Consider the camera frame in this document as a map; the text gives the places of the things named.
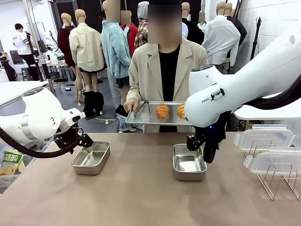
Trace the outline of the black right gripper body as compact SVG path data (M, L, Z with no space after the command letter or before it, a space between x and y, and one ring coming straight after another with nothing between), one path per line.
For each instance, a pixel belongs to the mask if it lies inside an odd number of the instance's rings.
M225 139L225 128L218 126L208 126L205 128L194 127L195 129L195 137L196 140L201 143L205 143L207 141L220 143Z

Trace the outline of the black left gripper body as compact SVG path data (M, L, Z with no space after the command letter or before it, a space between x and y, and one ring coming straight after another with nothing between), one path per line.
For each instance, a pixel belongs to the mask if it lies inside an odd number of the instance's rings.
M81 136L83 135L83 128L70 127L67 131L55 135L55 143L60 149L69 146L71 143L76 142L80 146Z

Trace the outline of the person's right hand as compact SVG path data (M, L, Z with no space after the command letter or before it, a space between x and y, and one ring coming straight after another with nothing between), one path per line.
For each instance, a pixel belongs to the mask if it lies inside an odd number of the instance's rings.
M131 110L136 110L138 107L138 100L136 98L130 98L124 103L124 109L127 113Z

